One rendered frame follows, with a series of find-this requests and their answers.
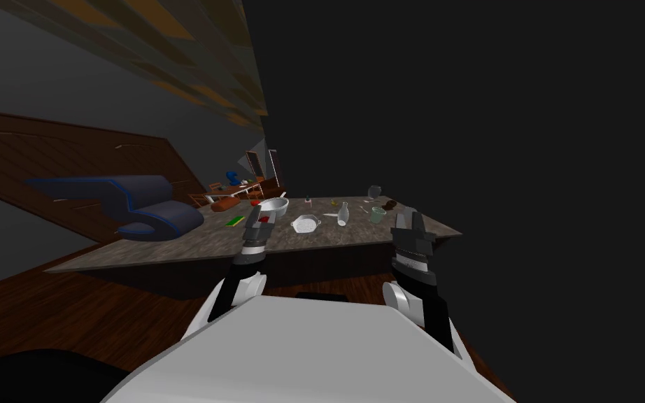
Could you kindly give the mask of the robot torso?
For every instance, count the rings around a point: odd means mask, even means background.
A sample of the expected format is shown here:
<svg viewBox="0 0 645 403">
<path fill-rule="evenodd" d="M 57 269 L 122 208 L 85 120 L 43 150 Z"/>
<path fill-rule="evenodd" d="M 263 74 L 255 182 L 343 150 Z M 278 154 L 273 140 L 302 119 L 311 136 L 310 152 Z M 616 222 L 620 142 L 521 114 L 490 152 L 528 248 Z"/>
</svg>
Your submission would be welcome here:
<svg viewBox="0 0 645 403">
<path fill-rule="evenodd" d="M 256 296 L 102 403 L 514 403 L 387 306 Z"/>
</svg>

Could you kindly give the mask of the white bowl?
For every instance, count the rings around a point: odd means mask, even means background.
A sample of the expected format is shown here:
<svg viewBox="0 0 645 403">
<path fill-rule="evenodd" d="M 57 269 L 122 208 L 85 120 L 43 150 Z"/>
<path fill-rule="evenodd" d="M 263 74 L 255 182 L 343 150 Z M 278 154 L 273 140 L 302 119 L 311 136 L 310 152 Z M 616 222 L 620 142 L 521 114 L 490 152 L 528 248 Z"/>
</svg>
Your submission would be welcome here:
<svg viewBox="0 0 645 403">
<path fill-rule="evenodd" d="M 288 205 L 289 200 L 285 197 L 265 199 L 258 204 L 260 207 L 260 217 L 269 217 L 270 215 L 275 215 L 275 218 L 283 217 L 287 212 Z"/>
</svg>

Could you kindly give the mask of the white dining table with chairs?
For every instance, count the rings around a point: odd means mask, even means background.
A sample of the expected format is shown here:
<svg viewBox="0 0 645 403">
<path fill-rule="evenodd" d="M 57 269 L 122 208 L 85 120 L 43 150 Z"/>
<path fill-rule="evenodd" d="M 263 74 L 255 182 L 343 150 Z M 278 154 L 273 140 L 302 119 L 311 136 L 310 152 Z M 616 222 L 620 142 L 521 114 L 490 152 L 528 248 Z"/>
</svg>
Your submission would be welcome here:
<svg viewBox="0 0 645 403">
<path fill-rule="evenodd" d="M 262 189 L 262 182 L 264 180 L 264 176 L 256 176 L 254 181 L 241 181 L 238 185 L 224 186 L 222 183 L 213 183 L 209 185 L 209 188 L 211 189 L 210 192 L 188 194 L 187 197 L 189 197 L 198 207 L 202 207 L 204 202 L 212 205 L 222 199 L 230 197 L 237 199 L 244 198 L 262 200 L 264 199 Z"/>
</svg>

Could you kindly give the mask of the brown framed door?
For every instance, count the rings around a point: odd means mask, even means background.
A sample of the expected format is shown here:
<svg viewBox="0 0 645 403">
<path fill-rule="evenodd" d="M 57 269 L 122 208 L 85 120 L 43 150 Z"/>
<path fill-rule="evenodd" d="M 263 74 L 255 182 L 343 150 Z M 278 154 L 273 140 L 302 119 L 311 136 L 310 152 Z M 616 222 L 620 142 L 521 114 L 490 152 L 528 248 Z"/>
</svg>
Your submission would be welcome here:
<svg viewBox="0 0 645 403">
<path fill-rule="evenodd" d="M 275 175 L 271 177 L 266 175 L 265 162 L 261 154 L 253 150 L 246 150 L 245 160 L 250 167 L 256 183 L 261 185 L 263 190 L 277 190 L 281 188 L 278 178 Z"/>
</svg>

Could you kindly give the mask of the white handled baking dish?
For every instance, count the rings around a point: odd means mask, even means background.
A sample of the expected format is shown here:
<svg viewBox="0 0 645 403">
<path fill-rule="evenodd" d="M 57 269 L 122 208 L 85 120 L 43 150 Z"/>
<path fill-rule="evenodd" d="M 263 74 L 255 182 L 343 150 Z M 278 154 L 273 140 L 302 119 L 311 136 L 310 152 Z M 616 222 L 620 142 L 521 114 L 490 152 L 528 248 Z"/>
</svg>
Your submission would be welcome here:
<svg viewBox="0 0 645 403">
<path fill-rule="evenodd" d="M 298 234 L 309 234 L 315 232 L 320 224 L 321 220 L 316 215 L 299 215 L 290 225 Z"/>
</svg>

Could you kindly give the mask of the dark blue sofa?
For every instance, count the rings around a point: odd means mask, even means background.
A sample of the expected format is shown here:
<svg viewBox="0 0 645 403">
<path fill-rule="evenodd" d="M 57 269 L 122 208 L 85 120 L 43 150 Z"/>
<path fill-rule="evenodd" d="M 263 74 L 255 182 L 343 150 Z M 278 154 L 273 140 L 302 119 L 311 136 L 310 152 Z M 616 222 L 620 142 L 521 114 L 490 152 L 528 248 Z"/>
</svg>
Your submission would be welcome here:
<svg viewBox="0 0 645 403">
<path fill-rule="evenodd" d="M 173 186 L 160 175 L 32 178 L 33 189 L 54 199 L 97 199 L 118 234 L 130 241 L 170 241 L 204 224 L 204 216 L 173 199 Z"/>
</svg>

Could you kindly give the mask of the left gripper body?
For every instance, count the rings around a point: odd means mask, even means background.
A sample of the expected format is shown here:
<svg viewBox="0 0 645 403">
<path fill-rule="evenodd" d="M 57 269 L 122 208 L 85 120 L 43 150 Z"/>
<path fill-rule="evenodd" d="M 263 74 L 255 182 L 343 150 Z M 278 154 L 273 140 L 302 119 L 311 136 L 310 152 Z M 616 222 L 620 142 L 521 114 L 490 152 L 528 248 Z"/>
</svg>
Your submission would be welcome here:
<svg viewBox="0 0 645 403">
<path fill-rule="evenodd" d="M 245 221 L 245 231 L 243 233 L 243 247 L 254 248 L 265 246 L 273 232 L 273 226 L 268 226 L 265 222 L 257 222 L 256 225 L 248 225 Z"/>
</svg>

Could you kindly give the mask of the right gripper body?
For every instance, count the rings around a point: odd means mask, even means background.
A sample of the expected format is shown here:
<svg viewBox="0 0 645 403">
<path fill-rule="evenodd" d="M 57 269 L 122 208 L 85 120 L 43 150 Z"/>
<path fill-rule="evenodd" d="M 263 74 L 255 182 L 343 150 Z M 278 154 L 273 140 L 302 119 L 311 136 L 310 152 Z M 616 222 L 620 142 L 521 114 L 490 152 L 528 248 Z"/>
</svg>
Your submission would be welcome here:
<svg viewBox="0 0 645 403">
<path fill-rule="evenodd" d="M 391 228 L 390 233 L 396 254 L 424 264 L 434 255 L 436 234 L 425 229 L 399 227 Z"/>
</svg>

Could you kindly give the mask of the stone-topped table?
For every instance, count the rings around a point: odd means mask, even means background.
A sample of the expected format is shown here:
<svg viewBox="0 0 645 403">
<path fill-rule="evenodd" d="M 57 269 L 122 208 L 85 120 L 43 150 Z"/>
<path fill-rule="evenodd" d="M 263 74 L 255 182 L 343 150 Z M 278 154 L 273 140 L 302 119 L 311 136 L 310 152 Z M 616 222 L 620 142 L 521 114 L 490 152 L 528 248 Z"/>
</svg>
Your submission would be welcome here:
<svg viewBox="0 0 645 403">
<path fill-rule="evenodd" d="M 317 283 L 387 273 L 394 254 L 390 228 L 398 203 L 380 224 L 370 222 L 371 202 L 364 197 L 291 199 L 287 213 L 277 220 L 267 242 L 263 272 L 269 288 Z M 324 213 L 338 213 L 348 202 L 349 221 Z M 369 210 L 366 214 L 360 205 Z M 236 215 L 248 215 L 250 204 L 240 203 L 216 213 L 201 210 L 204 224 L 172 241 L 120 240 L 51 269 L 52 273 L 80 272 L 86 276 L 155 293 L 177 300 L 207 296 L 227 271 L 243 242 L 244 227 L 226 227 Z M 299 215 L 316 215 L 320 226 L 313 233 L 298 234 L 291 222 Z"/>
</svg>

